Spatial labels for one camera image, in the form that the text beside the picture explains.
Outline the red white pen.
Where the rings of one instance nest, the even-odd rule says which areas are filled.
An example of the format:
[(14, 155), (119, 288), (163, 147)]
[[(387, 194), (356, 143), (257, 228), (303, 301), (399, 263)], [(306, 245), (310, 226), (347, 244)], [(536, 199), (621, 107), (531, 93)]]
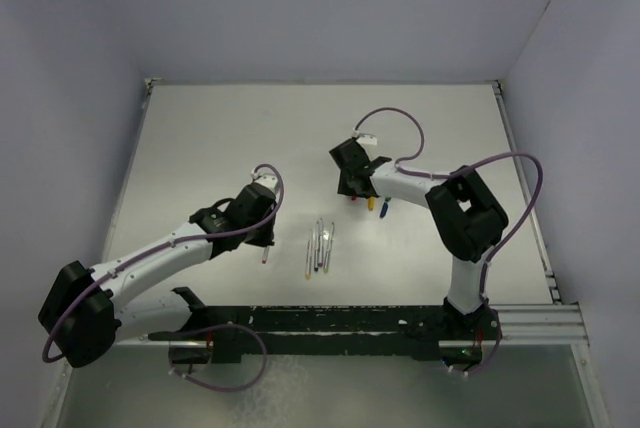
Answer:
[(261, 263), (263, 265), (265, 265), (268, 262), (268, 258), (269, 258), (269, 252), (270, 252), (270, 246), (266, 246), (264, 248), (262, 257), (261, 257)]

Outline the yellow white pen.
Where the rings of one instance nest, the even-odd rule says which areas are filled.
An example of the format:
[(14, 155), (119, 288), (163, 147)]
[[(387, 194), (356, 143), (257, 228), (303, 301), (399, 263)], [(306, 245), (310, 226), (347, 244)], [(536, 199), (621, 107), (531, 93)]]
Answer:
[(315, 254), (315, 242), (314, 242), (314, 229), (311, 229), (309, 232), (309, 236), (307, 239), (307, 248), (306, 248), (306, 261), (305, 261), (305, 272), (304, 276), (306, 280), (310, 280), (312, 276), (312, 272), (315, 266), (314, 262), (314, 254)]

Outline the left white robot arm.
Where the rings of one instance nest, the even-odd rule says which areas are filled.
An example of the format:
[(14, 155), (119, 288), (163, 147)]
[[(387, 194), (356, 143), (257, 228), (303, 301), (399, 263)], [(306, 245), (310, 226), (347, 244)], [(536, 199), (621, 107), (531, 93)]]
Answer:
[(45, 363), (87, 366), (117, 342), (151, 337), (194, 340), (217, 321), (187, 287), (155, 301), (140, 296), (168, 278), (247, 244), (274, 244), (276, 213), (284, 200), (271, 176), (245, 185), (238, 195), (198, 209), (160, 240), (129, 255), (85, 267), (74, 261), (58, 272), (38, 313), (48, 337)]

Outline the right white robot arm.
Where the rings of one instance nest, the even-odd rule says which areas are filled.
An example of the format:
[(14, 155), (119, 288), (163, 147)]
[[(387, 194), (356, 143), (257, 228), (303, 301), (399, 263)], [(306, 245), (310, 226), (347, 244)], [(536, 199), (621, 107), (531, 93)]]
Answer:
[(467, 339), (480, 327), (477, 311), (487, 304), (486, 275), (492, 251), (509, 219), (477, 171), (464, 166), (456, 176), (414, 176), (389, 157), (372, 158), (349, 138), (329, 154), (339, 169), (338, 193), (358, 198), (391, 198), (428, 209), (441, 242), (452, 255), (445, 304), (446, 331)]

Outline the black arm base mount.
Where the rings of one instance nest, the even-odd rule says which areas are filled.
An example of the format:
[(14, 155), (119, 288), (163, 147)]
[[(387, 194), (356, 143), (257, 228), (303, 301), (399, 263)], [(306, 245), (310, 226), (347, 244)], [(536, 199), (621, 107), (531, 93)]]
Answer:
[(497, 313), (481, 307), (460, 315), (441, 306), (196, 306), (183, 327), (162, 329), (152, 341), (208, 341), (210, 361), (237, 363), (269, 355), (403, 356), (417, 361), (481, 361), (480, 345), (501, 338)]

